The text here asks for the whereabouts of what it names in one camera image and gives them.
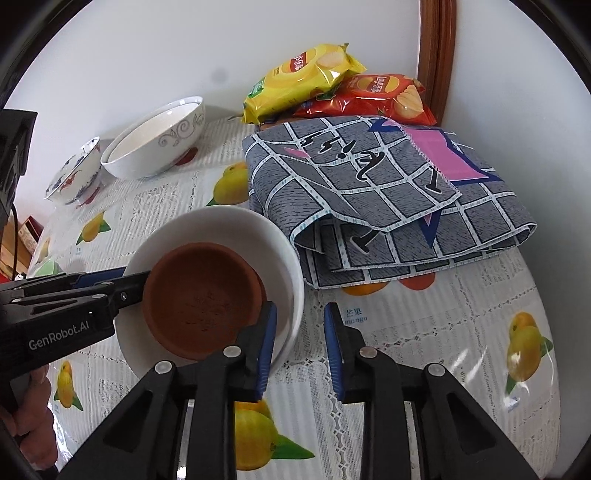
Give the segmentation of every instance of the finger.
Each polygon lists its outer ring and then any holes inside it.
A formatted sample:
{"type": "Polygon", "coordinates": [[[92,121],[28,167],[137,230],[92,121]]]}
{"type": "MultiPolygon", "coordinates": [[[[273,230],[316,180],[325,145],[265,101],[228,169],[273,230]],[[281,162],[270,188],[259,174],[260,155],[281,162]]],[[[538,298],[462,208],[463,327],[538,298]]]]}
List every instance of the finger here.
{"type": "Polygon", "coordinates": [[[47,378],[41,384],[32,383],[29,386],[22,405],[14,414],[19,435],[35,430],[43,421],[50,395],[51,384],[47,378]]]}
{"type": "Polygon", "coordinates": [[[44,367],[37,368],[31,372],[31,380],[34,383],[41,384],[43,380],[47,376],[47,372],[49,372],[49,365],[45,365],[44,367]]]}
{"type": "Polygon", "coordinates": [[[56,462],[57,445],[54,445],[50,453],[48,453],[45,457],[43,457],[41,460],[38,460],[37,463],[35,463],[35,468],[37,470],[47,470],[49,467],[55,465],[56,462]]]}
{"type": "Polygon", "coordinates": [[[48,408],[41,424],[21,442],[21,452],[30,463],[37,465],[39,468],[43,468],[44,461],[51,457],[54,452],[57,455],[56,434],[53,431],[53,414],[48,408]]]}
{"type": "Polygon", "coordinates": [[[17,434],[17,424],[14,421],[12,415],[10,415],[6,410],[0,407],[0,420],[4,422],[8,433],[10,433],[11,437],[14,437],[17,434]]]}

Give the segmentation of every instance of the folded cloth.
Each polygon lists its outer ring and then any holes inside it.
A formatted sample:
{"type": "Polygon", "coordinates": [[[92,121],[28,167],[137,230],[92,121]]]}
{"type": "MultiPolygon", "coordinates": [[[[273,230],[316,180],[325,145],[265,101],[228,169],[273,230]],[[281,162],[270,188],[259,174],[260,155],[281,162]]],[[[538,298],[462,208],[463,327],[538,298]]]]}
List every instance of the folded cloth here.
{"type": "Polygon", "coordinates": [[[520,245],[536,227],[495,170],[440,128],[315,118],[242,147],[251,209],[287,235],[314,288],[462,265],[520,245]]]}

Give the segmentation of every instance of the white wall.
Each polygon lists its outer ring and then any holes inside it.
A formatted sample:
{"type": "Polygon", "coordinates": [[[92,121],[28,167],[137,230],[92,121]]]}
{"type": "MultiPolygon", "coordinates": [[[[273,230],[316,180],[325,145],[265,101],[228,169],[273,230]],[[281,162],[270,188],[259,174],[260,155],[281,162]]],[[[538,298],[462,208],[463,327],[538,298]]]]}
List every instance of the white wall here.
{"type": "Polygon", "coordinates": [[[415,75],[418,0],[94,0],[48,44],[7,108],[39,112],[20,217],[87,140],[169,101],[202,95],[208,117],[239,112],[269,69],[318,43],[350,43],[374,72],[415,75]]]}
{"type": "Polygon", "coordinates": [[[522,252],[556,346],[560,476],[591,433],[591,95],[509,0],[459,0],[458,20],[444,126],[499,170],[538,221],[522,252]]]}

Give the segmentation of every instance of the potato chip bag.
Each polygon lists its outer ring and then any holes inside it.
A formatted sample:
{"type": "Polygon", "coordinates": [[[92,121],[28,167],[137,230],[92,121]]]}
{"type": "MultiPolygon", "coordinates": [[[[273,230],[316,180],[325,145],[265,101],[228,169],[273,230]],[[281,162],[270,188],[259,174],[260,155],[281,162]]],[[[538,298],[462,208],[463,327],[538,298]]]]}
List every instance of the potato chip bag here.
{"type": "Polygon", "coordinates": [[[435,125],[423,104],[425,91],[415,79],[398,73],[355,75],[333,90],[302,103],[295,116],[383,115],[407,125],[435,125]]]}
{"type": "Polygon", "coordinates": [[[271,70],[244,100],[243,121],[260,124],[266,117],[326,93],[341,81],[365,71],[346,52],[347,44],[323,43],[271,70]]]}

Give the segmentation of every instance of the brown clay dish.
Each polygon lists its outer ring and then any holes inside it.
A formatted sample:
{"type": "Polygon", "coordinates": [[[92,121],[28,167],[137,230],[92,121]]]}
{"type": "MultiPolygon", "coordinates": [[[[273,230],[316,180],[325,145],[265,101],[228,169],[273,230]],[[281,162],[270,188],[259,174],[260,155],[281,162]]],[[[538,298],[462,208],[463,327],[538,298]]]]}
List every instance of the brown clay dish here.
{"type": "Polygon", "coordinates": [[[142,308],[154,338],[183,358],[202,360],[256,323],[265,289],[233,250],[213,243],[176,248],[154,266],[142,308]]]}

